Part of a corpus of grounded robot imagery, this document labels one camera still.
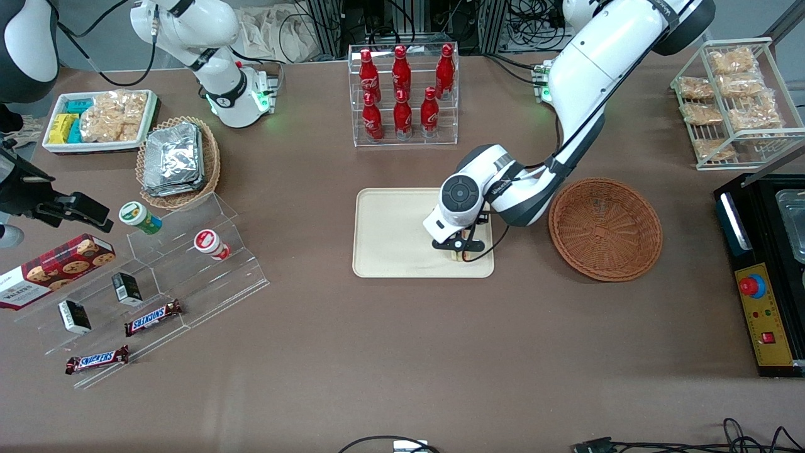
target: red and white cup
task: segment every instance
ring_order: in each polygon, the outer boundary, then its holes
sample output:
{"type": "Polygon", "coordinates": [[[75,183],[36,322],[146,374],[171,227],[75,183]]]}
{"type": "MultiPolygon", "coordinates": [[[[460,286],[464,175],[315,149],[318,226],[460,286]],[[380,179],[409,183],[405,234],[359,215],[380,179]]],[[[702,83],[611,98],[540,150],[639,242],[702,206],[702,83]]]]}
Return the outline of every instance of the red and white cup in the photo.
{"type": "Polygon", "coordinates": [[[229,245],[221,241],[221,237],[212,230],[201,230],[193,240],[196,250],[210,255],[213,260],[225,260],[229,256],[229,245]]]}

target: walkers cookie box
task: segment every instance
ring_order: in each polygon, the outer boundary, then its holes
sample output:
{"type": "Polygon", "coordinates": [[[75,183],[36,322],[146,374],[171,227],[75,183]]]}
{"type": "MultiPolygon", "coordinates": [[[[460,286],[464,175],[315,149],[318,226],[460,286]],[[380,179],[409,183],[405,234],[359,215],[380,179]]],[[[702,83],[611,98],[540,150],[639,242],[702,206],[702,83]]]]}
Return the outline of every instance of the walkers cookie box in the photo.
{"type": "Polygon", "coordinates": [[[81,235],[0,276],[0,308],[19,310],[114,260],[114,248],[81,235]]]}

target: foil wrapped item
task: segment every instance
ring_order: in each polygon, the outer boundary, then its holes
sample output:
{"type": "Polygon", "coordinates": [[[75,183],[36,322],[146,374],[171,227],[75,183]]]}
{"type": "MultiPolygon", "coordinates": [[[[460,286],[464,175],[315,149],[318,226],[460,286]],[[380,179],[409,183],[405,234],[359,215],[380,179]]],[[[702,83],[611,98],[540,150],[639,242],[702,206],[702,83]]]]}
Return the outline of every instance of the foil wrapped item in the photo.
{"type": "Polygon", "coordinates": [[[204,187],[201,129],[182,122],[151,132],[146,140],[142,189],[152,197],[167,197],[204,187]]]}

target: brown woven basket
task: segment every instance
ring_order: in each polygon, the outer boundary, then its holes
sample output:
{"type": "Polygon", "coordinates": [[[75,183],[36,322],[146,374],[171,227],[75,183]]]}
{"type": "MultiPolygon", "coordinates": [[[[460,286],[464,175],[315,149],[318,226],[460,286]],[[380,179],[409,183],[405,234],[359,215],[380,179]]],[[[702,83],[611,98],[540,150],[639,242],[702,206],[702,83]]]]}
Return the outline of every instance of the brown woven basket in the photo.
{"type": "MultiPolygon", "coordinates": [[[[204,152],[204,174],[207,176],[207,184],[196,192],[179,193],[176,195],[169,195],[167,197],[152,197],[144,190],[140,191],[140,196],[149,205],[165,210],[177,210],[180,207],[194,202],[195,200],[211,193],[218,185],[218,178],[221,177],[221,155],[218,152],[218,143],[213,137],[213,133],[209,127],[198,118],[180,116],[178,118],[171,118],[165,122],[158,124],[154,129],[165,129],[173,127],[183,121],[196,124],[201,129],[201,147],[204,152]]],[[[142,185],[142,175],[145,171],[145,155],[146,144],[140,145],[137,151],[137,168],[134,170],[137,175],[137,181],[142,185]]]]}
{"type": "Polygon", "coordinates": [[[588,178],[565,187],[548,221],[560,255],[599,281],[638,278],[663,249],[654,208],[628,185],[611,179],[588,178]]]}

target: red button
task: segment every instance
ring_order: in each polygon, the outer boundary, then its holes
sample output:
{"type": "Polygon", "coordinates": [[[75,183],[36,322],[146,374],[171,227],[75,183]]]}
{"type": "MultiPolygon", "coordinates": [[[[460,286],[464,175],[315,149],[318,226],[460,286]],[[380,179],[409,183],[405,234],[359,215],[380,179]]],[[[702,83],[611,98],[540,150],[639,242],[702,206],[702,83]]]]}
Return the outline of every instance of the red button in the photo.
{"type": "Polygon", "coordinates": [[[746,296],[754,296],[758,293],[758,290],[760,290],[760,286],[755,279],[747,276],[738,282],[738,289],[741,291],[741,294],[746,296]]]}

